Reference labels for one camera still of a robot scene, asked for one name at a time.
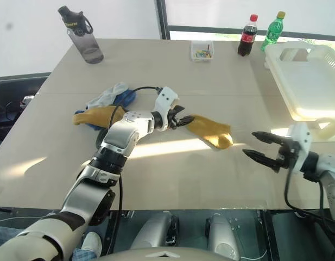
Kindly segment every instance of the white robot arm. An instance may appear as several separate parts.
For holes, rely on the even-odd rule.
[[[309,151],[312,137],[306,123],[300,122],[291,126],[287,137],[267,132],[253,132],[253,135],[263,142],[281,145],[276,159],[267,158],[264,154],[253,150],[243,150],[243,152],[256,162],[272,168],[275,172],[278,172],[281,167],[289,169],[285,189],[286,204],[295,210],[300,210],[289,203],[287,194],[291,174],[302,172],[305,179],[318,182],[326,190],[331,216],[335,223],[335,155],[318,155]],[[323,216],[313,215],[322,219],[324,226],[328,226],[323,214]]]
[[[100,224],[107,217],[115,197],[111,187],[119,180],[139,139],[154,129],[165,131],[175,127],[174,116],[183,107],[174,107],[178,96],[169,87],[159,91],[152,113],[129,111],[111,126],[67,194],[60,213],[35,222],[3,244],[0,260],[69,260],[87,227]],[[188,117],[178,123],[184,125],[190,121],[192,118]]]

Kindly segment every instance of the red bottle cap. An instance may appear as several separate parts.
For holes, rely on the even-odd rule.
[[[256,20],[258,20],[258,15],[251,15],[251,16],[250,16],[250,20],[251,20],[252,22],[256,22]]]

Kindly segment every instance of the table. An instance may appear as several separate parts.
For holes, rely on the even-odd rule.
[[[169,86],[184,115],[230,124],[235,144],[215,150],[184,127],[145,137],[122,172],[123,209],[286,208],[286,171],[276,174],[242,152],[252,148],[275,157],[278,146],[250,133],[293,123],[259,44],[241,57],[238,42],[215,42],[214,59],[194,63],[189,41],[98,42],[105,59],[87,64],[72,46],[2,142],[0,207],[60,209],[79,166],[96,150],[97,132],[72,125],[72,114],[106,88],[127,82],[132,89]],[[155,99],[144,90],[129,109],[151,110]],[[335,142],[313,144],[312,150],[335,154]],[[318,185],[302,175],[293,177],[289,193],[298,207],[318,207]]]

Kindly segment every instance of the green soda bottle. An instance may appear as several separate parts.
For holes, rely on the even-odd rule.
[[[285,12],[279,11],[276,20],[270,24],[266,33],[265,41],[260,47],[262,51],[265,50],[266,45],[275,44],[277,42],[283,31],[283,18],[285,15]]]

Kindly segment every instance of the gray water bottle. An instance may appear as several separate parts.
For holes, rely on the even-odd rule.
[[[93,28],[83,12],[75,13],[67,6],[59,8],[59,13],[67,27],[67,34],[74,45],[89,64],[97,64],[103,60],[103,53],[93,36]]]

